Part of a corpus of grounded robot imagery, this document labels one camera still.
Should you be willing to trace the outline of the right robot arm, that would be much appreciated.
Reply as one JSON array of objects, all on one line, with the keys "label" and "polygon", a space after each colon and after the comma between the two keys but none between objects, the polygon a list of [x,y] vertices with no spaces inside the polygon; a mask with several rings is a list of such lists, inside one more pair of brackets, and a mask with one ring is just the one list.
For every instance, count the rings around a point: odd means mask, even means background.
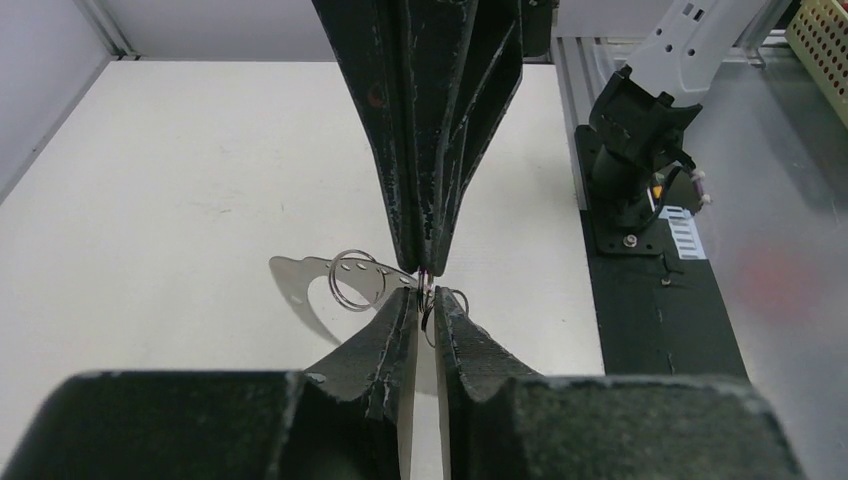
[{"label": "right robot arm", "polygon": [[[462,198],[522,77],[549,1],[318,1],[371,145],[399,267],[444,273]],[[605,154],[642,184],[684,129],[759,1],[676,1],[596,100]]]}]

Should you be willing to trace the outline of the perforated metal ring plate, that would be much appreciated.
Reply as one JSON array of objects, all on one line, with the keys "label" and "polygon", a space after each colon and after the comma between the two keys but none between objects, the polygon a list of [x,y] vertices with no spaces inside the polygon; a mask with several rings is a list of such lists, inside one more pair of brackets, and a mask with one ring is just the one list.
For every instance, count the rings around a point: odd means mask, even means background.
[{"label": "perforated metal ring plate", "polygon": [[[268,261],[271,276],[281,293],[285,302],[289,305],[299,320],[314,334],[320,338],[338,346],[342,340],[335,335],[326,323],[320,319],[312,301],[309,299],[310,287],[319,282],[329,289],[328,285],[328,263],[331,259],[307,256],[295,259],[286,256],[273,256]],[[388,299],[388,296],[397,288],[415,287],[416,278],[390,265],[377,264],[385,274],[387,289],[383,295],[379,308]]]}]

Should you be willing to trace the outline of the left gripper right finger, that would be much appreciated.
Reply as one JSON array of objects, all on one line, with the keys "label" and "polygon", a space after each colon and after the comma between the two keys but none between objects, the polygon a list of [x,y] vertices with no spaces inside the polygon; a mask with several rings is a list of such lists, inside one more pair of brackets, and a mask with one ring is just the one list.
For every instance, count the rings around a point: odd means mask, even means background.
[{"label": "left gripper right finger", "polygon": [[447,288],[435,291],[433,323],[440,398],[450,410],[488,401],[511,379],[540,376],[472,321]]}]

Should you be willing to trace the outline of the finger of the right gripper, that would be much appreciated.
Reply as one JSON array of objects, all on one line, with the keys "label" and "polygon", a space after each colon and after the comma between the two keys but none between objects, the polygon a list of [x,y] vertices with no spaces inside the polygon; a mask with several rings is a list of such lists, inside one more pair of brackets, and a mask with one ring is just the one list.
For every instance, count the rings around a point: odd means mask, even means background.
[{"label": "finger of the right gripper", "polygon": [[520,80],[519,1],[410,1],[413,267],[443,275],[464,189]]},{"label": "finger of the right gripper", "polygon": [[317,0],[330,42],[369,141],[398,267],[420,267],[401,58],[401,1]]}]

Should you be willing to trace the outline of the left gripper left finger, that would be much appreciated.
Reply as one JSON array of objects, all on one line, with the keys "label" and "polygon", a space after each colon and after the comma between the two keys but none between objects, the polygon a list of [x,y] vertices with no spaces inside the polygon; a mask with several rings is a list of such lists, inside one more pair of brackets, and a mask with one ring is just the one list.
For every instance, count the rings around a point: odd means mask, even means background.
[{"label": "left gripper left finger", "polygon": [[418,310],[410,287],[395,289],[361,330],[306,369],[329,398],[392,424],[414,390]]}]

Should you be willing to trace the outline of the cream perforated plastic basket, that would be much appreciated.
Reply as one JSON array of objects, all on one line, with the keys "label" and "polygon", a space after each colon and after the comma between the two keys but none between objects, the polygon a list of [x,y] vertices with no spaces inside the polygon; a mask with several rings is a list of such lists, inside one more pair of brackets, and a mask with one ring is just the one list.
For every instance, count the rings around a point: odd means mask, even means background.
[{"label": "cream perforated plastic basket", "polygon": [[847,2],[802,1],[785,38],[847,126]]}]

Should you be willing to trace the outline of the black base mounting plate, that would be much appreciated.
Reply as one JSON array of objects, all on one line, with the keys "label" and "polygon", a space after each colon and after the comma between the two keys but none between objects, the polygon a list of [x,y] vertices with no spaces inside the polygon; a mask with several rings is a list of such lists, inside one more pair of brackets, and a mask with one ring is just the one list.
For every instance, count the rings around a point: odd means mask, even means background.
[{"label": "black base mounting plate", "polygon": [[[692,214],[695,204],[681,172],[663,208]],[[748,377],[708,259],[681,260],[659,216],[641,232],[616,230],[589,200],[581,222],[606,373]]]}]

